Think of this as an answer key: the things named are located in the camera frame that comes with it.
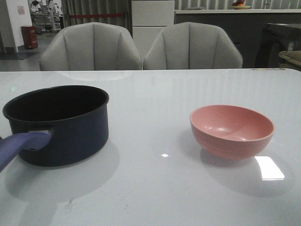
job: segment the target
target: dark blue saucepan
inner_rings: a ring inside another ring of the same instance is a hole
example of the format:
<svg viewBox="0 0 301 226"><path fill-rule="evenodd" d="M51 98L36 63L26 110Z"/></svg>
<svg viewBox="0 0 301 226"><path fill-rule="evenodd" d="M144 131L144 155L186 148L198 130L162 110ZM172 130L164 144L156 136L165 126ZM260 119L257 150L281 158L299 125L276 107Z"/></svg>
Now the dark blue saucepan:
<svg viewBox="0 0 301 226"><path fill-rule="evenodd" d="M79 162L109 136L109 95L91 86L58 86L20 95L3 107L13 135L0 141L0 171L19 154L38 166Z"/></svg>

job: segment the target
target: white chair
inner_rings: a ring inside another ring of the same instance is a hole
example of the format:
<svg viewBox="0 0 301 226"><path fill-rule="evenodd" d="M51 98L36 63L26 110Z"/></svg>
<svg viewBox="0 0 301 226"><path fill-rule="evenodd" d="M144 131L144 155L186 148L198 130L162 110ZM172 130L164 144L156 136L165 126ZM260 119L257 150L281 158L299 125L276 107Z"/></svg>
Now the white chair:
<svg viewBox="0 0 301 226"><path fill-rule="evenodd" d="M142 61L127 29L92 22L62 29L42 54L40 69L141 70Z"/></svg>
<svg viewBox="0 0 301 226"><path fill-rule="evenodd" d="M242 63L240 52L222 28L185 22L159 32L143 60L143 68L241 68Z"/></svg>

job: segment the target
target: plate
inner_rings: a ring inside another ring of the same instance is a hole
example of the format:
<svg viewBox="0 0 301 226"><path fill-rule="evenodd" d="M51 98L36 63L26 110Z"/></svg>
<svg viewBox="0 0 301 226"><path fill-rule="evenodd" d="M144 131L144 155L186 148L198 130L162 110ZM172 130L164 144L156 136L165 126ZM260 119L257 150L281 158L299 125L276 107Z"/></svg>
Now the plate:
<svg viewBox="0 0 301 226"><path fill-rule="evenodd" d="M233 9L247 9L250 8L251 6L231 6Z"/></svg>

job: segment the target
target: saucepan handle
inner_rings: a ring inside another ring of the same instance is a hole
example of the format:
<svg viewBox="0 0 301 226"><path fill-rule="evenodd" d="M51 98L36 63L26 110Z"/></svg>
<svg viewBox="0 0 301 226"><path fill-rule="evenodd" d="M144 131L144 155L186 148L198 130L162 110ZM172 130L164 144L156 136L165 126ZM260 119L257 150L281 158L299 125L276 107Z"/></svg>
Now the saucepan handle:
<svg viewBox="0 0 301 226"><path fill-rule="evenodd" d="M48 131L13 134L0 141L0 172L23 149L39 150L45 147L51 139Z"/></svg>

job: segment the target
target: glossy table surface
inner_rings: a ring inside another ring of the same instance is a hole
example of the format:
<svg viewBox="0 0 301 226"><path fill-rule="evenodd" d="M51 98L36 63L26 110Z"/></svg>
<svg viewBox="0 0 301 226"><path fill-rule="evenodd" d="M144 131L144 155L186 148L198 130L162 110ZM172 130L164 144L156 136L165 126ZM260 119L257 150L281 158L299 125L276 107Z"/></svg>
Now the glossy table surface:
<svg viewBox="0 0 301 226"><path fill-rule="evenodd" d="M288 69L2 72L0 107L35 89L109 93L109 140L92 157L43 168L16 157L0 173L1 226L300 226L301 73ZM190 113L227 104L268 116L256 157L202 150ZM0 136L11 135L0 116Z"/></svg>

